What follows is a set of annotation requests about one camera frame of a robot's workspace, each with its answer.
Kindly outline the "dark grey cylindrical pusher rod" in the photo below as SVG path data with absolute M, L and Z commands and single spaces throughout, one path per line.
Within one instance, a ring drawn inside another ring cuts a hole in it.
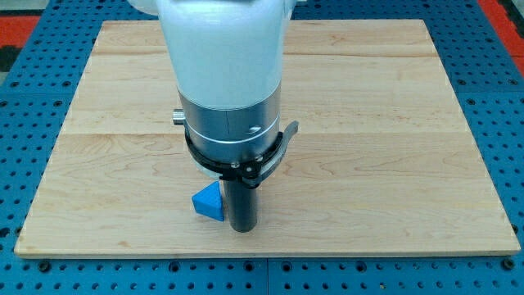
M 225 203 L 231 227 L 246 233 L 257 224 L 257 191 L 238 181 L 224 181 Z

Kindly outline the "silver flange with black clamp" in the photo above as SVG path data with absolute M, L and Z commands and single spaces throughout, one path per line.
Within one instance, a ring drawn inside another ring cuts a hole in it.
M 180 95 L 188 150 L 197 168 L 213 179 L 257 188 L 279 166 L 299 129 L 280 126 L 280 87 L 248 107 L 204 107 Z

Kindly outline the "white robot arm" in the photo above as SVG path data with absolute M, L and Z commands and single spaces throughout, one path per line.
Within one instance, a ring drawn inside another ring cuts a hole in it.
M 129 0 L 156 16 L 182 104 L 194 161 L 220 179 L 230 225 L 257 223 L 257 189 L 278 167 L 299 125 L 280 125 L 284 37 L 292 1 Z

